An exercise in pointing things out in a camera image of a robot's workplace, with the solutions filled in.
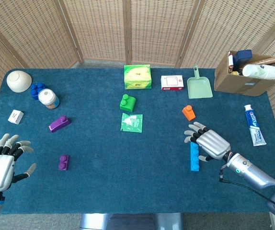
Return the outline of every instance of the lego brick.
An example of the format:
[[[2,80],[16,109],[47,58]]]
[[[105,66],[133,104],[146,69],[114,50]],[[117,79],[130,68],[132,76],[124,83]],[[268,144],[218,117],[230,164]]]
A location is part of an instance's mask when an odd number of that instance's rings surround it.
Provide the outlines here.
[[[162,90],[183,90],[182,75],[161,76]]]
[[[70,124],[70,120],[68,119],[68,117],[61,116],[58,120],[55,120],[53,123],[50,124],[49,129],[50,129],[50,132],[53,133],[69,124]]]
[[[189,121],[192,121],[196,117],[193,108],[190,105],[183,108],[182,112]]]
[[[128,94],[124,94],[119,108],[125,111],[133,112],[135,103],[136,99],[134,97],[131,97]]]
[[[45,84],[43,83],[37,83],[37,84],[32,84],[30,86],[31,88],[31,96],[35,99],[38,100],[38,94],[41,90],[46,89]]]
[[[66,171],[69,168],[69,155],[61,155],[60,163],[58,166],[59,170]]]
[[[191,171],[199,171],[198,145],[194,142],[190,144]]]
[[[21,119],[23,117],[23,112],[22,111],[19,111],[19,110],[13,110],[8,121],[10,121],[11,123],[14,123],[14,124],[19,124]]]

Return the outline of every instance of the blue toy block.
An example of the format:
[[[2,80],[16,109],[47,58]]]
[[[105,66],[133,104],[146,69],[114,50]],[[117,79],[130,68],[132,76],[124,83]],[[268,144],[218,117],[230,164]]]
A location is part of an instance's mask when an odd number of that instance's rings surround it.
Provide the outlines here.
[[[31,85],[31,96],[35,100],[38,100],[38,93],[43,89],[46,89],[46,86],[43,83],[32,84]]]
[[[198,145],[191,142],[190,155],[191,155],[191,171],[199,171],[199,159],[198,159]]]

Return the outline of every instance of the table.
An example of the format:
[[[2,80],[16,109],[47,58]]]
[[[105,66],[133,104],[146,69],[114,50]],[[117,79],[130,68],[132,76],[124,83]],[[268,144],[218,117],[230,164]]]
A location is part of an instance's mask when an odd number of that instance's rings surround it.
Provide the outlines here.
[[[33,82],[43,82],[60,98],[47,109],[30,95],[0,89],[0,137],[19,134],[32,142],[15,172],[33,162],[34,174],[4,193],[3,213],[174,213],[266,212],[265,201],[235,185],[218,182],[223,162],[200,163],[190,171],[189,145],[182,114],[192,105],[196,121],[214,129],[260,169],[275,178],[275,120],[264,93],[249,97],[213,91],[213,98],[189,99],[186,80],[193,69],[151,69],[151,90],[125,90],[123,69],[23,69]],[[199,69],[214,84],[214,69]],[[161,91],[161,75],[183,75],[183,91]],[[120,131],[124,93],[137,99],[133,114],[143,114],[143,132]],[[256,110],[267,142],[254,147],[244,105]],[[19,125],[7,121],[12,110],[24,116]],[[61,115],[72,123],[50,133],[48,125]],[[59,156],[69,154],[68,171],[57,169]],[[224,178],[246,184],[226,170]]]

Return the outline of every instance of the green tissue box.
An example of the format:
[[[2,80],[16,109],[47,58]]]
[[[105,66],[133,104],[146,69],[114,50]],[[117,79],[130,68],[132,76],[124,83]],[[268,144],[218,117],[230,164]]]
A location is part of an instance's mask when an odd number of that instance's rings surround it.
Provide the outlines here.
[[[150,65],[124,66],[125,90],[151,89]]]

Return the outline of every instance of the cable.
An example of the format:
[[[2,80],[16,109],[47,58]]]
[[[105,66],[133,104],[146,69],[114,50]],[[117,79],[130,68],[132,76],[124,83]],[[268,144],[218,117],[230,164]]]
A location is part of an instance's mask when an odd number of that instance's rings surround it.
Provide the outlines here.
[[[248,186],[245,186],[245,185],[243,185],[243,184],[239,184],[239,183],[236,183],[236,182],[233,182],[233,181],[224,180],[224,179],[223,179],[223,170],[222,170],[222,169],[219,170],[219,182],[223,182],[223,183],[227,183],[227,184],[235,184],[235,185],[238,185],[238,186],[240,186],[240,187],[243,187],[243,188],[246,188],[246,189],[248,189],[248,190],[251,190],[251,191],[253,191],[254,193],[256,193],[257,195],[261,196],[261,197],[264,198],[265,200],[267,200],[267,201],[269,201],[269,202],[271,202],[271,203],[273,203],[273,204],[275,205],[275,201],[271,200],[270,198],[268,198],[268,197],[262,195],[261,193],[257,192],[256,190],[254,190],[254,189],[252,189],[252,188],[250,188],[250,187],[248,187]]]
[[[226,164],[224,164],[224,165],[220,168],[221,170],[227,167],[227,164],[228,164],[228,162],[229,162],[229,160],[230,160],[230,158],[231,158],[232,155],[233,155],[233,152],[229,151],[229,154],[228,154],[228,158],[227,158]]]

